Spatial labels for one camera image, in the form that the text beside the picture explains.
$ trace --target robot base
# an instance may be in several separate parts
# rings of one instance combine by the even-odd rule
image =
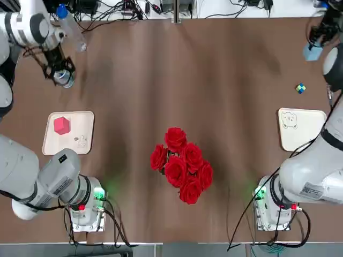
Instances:
[[[81,226],[73,223],[74,232],[103,232],[105,230],[105,213],[98,213],[96,221],[92,225]]]
[[[90,197],[83,209],[70,211],[74,232],[102,232],[105,229],[106,193],[96,178],[88,177]]]
[[[258,204],[258,201],[255,201],[253,203],[253,212],[254,212],[255,222],[257,224],[258,231],[275,231],[276,225],[263,224],[262,220],[266,219],[266,213],[264,212],[263,208],[265,207],[261,206],[261,204]],[[286,227],[287,227],[287,223],[280,224],[278,225],[278,230],[284,231]]]
[[[292,210],[290,208],[280,208],[274,203],[271,197],[270,182],[263,186],[268,178],[269,176],[263,177],[259,182],[259,186],[252,193],[252,195],[255,195],[260,189],[253,202],[256,224],[259,231],[283,231],[287,228]]]

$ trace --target rose bouquet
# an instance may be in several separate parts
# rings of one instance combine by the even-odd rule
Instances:
[[[180,189],[180,199],[195,204],[201,193],[212,184],[213,169],[203,159],[201,149],[187,142],[186,133],[171,127],[165,135],[167,148],[156,145],[150,157],[153,170],[167,177],[168,182]]]

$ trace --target table surface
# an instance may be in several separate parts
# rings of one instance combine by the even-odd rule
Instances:
[[[0,123],[0,133],[35,151],[42,167],[49,160],[42,154],[48,116],[91,110],[93,145],[80,156],[81,173],[98,178],[117,202],[131,242],[227,242],[258,181],[289,156],[280,146],[278,109],[329,110],[323,57],[308,63],[302,56],[306,23],[300,18],[214,19],[99,27],[86,34],[87,52],[76,54],[64,45],[77,69],[70,89],[45,81],[33,59],[19,61],[14,107]],[[300,82],[307,87],[302,95],[295,90]],[[163,143],[172,126],[184,129],[214,167],[213,185],[193,206],[150,168],[155,144]],[[9,199],[0,197],[0,204],[0,243],[68,241],[61,210],[22,221]],[[341,206],[302,207],[312,219],[309,241],[343,241]],[[272,237],[260,232],[252,239],[252,220],[249,209],[235,242]],[[301,240],[296,222],[291,232],[279,235],[284,241]],[[88,237],[113,242],[111,220],[105,232]]]

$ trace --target white tray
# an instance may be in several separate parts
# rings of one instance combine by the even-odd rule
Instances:
[[[326,120],[326,114],[318,110],[281,108],[278,116],[281,144],[289,152],[314,139]]]
[[[54,131],[54,120],[65,117],[70,122],[70,132],[59,135]],[[44,155],[54,155],[64,148],[77,154],[87,154],[91,150],[94,113],[91,111],[53,112],[49,115],[42,151]]]

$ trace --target small cube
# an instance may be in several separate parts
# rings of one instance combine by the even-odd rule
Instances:
[[[70,122],[64,117],[54,120],[54,130],[59,135],[64,135],[70,132]]]
[[[299,85],[296,86],[295,88],[299,94],[304,93],[306,86],[303,83],[300,83]]]

